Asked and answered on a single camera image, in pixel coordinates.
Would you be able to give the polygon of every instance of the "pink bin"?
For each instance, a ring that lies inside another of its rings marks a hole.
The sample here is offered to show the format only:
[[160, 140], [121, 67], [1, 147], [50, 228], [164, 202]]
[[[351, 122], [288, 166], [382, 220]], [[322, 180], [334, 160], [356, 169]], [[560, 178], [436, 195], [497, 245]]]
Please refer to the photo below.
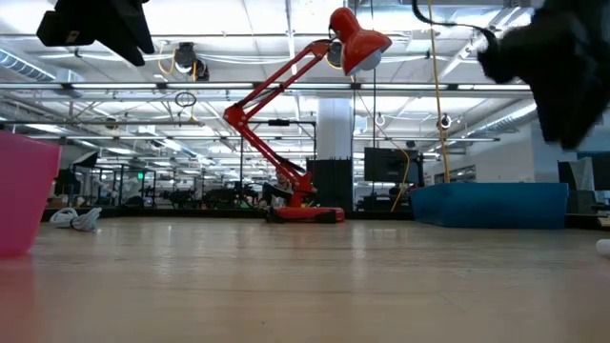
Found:
[[0, 256], [31, 248], [60, 155], [59, 146], [0, 131]]

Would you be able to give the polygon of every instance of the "round ceiling fixture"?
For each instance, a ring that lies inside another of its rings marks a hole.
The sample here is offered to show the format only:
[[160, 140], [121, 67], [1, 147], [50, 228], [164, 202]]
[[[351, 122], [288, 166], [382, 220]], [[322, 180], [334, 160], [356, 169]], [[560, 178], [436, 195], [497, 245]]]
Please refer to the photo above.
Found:
[[442, 118], [440, 118], [440, 123], [437, 123], [437, 125], [443, 130], [451, 128], [451, 117], [449, 114], [444, 113]]

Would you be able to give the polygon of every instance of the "black object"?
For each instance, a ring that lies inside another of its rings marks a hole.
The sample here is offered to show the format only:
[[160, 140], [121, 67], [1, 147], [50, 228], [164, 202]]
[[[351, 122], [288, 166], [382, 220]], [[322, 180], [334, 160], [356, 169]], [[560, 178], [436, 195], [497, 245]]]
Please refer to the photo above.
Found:
[[180, 68], [189, 70], [186, 72], [187, 75], [193, 76], [193, 73], [195, 73], [196, 81], [210, 81], [208, 65], [197, 58], [193, 42], [180, 43], [173, 55], [173, 60]]
[[610, 155], [591, 157], [593, 163], [593, 184], [596, 191], [610, 191]]
[[417, 19], [434, 25], [479, 30], [487, 50], [478, 54], [485, 75], [503, 84], [520, 78], [538, 106], [546, 142], [577, 147], [610, 101], [610, 0], [546, 0], [530, 25], [501, 40], [487, 29], [426, 18], [412, 0]]
[[570, 191], [576, 190], [576, 180], [570, 162], [558, 162], [559, 182], [568, 184]]
[[[423, 157], [419, 151], [405, 151], [411, 158], [407, 173], [408, 183], [423, 185]], [[364, 148], [364, 180], [379, 182], [402, 182], [407, 158], [397, 149]]]
[[307, 171], [317, 189], [315, 202], [321, 207], [341, 208], [345, 212], [354, 209], [353, 161], [308, 160]]
[[[610, 154], [589, 154], [593, 167], [593, 187], [596, 191], [610, 191]], [[570, 190], [576, 189], [576, 180], [570, 162], [558, 162], [559, 182], [567, 183]]]
[[80, 181], [78, 181], [74, 172], [64, 169], [59, 171], [55, 178], [54, 193], [56, 195], [80, 194], [80, 187]]
[[341, 53], [343, 50], [343, 45], [340, 42], [331, 43], [331, 47], [326, 54], [326, 61], [332, 67], [341, 69]]
[[80, 156], [77, 160], [72, 162], [72, 166], [93, 169], [93, 168], [95, 168], [95, 165], [97, 164], [98, 156], [99, 156], [99, 151], [91, 151], [91, 152], [85, 153], [84, 155]]
[[148, 0], [58, 0], [36, 35], [47, 47], [87, 46], [95, 40], [130, 61], [144, 66], [138, 50], [154, 53], [142, 4]]

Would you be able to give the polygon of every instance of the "wooden floor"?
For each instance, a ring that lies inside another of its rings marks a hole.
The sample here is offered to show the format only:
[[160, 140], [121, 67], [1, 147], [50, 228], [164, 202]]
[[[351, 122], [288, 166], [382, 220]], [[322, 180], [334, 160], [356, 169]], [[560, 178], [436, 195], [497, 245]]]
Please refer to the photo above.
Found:
[[0, 341], [610, 342], [603, 232], [106, 219], [0, 261]]

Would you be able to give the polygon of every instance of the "blue container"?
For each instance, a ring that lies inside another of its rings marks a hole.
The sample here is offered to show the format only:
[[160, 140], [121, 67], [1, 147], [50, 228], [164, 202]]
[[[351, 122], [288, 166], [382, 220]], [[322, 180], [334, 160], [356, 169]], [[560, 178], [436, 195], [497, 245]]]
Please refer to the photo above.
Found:
[[451, 228], [563, 229], [568, 185], [455, 183], [413, 190], [416, 221]]

